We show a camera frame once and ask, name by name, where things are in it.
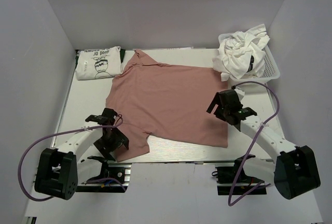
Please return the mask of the pink t shirt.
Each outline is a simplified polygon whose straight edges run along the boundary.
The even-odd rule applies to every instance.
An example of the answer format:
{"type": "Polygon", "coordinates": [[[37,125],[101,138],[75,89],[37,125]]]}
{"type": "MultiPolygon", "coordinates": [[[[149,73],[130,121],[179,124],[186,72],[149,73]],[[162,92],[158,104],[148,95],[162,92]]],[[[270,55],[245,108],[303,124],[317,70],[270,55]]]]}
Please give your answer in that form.
{"type": "Polygon", "coordinates": [[[151,135],[226,148],[228,126],[207,109],[227,88],[212,68],[159,63],[136,50],[106,98],[106,107],[122,115],[119,130],[129,139],[128,147],[115,150],[116,160],[148,153],[151,135]]]}

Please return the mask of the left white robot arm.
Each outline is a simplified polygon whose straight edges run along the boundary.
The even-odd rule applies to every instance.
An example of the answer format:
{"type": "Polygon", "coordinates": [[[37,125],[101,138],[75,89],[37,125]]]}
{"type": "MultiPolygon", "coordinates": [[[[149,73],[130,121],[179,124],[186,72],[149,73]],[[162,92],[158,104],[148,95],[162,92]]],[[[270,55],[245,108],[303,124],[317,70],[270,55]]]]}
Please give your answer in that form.
{"type": "Polygon", "coordinates": [[[89,115],[85,126],[72,130],[72,137],[57,148],[46,148],[39,157],[34,189],[50,197],[68,200],[80,184],[120,183],[109,172],[115,150],[129,149],[129,139],[120,131],[121,114],[105,108],[89,115]]]}

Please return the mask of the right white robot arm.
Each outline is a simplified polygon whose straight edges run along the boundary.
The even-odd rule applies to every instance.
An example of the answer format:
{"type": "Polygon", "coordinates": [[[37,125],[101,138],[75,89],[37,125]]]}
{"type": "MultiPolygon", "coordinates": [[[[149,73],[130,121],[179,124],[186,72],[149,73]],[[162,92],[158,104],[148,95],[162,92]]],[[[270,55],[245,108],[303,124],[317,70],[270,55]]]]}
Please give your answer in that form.
{"type": "Polygon", "coordinates": [[[267,162],[249,151],[237,158],[232,189],[240,181],[257,179],[259,182],[250,192],[262,186],[275,186],[282,197],[290,200],[321,185],[313,150],[286,140],[263,123],[257,112],[243,107],[239,90],[217,92],[207,112],[250,137],[252,144],[259,145],[271,159],[267,162]]]}

